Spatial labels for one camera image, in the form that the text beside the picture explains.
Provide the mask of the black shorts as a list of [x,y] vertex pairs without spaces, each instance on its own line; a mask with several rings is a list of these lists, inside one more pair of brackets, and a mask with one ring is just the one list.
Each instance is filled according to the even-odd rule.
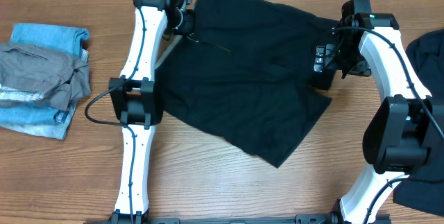
[[282,165],[330,104],[313,50],[336,21],[265,0],[197,0],[195,20],[155,72],[165,110]]

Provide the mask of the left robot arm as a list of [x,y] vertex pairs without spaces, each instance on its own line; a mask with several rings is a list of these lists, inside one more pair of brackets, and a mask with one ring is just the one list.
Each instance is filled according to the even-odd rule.
[[109,223],[147,223],[148,169],[163,105],[155,86],[155,63],[164,34],[188,31],[192,0],[133,0],[135,29],[119,77],[109,81],[114,112],[122,127],[123,160],[119,195]]

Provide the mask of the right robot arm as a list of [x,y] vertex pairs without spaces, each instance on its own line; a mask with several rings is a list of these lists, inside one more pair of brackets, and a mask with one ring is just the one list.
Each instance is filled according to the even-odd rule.
[[434,160],[443,144],[443,103],[417,77],[403,49],[395,16],[373,13],[370,0],[349,0],[336,44],[314,49],[314,72],[372,76],[381,105],[363,135],[366,165],[327,214],[296,216],[297,223],[390,223],[378,214],[391,192]]

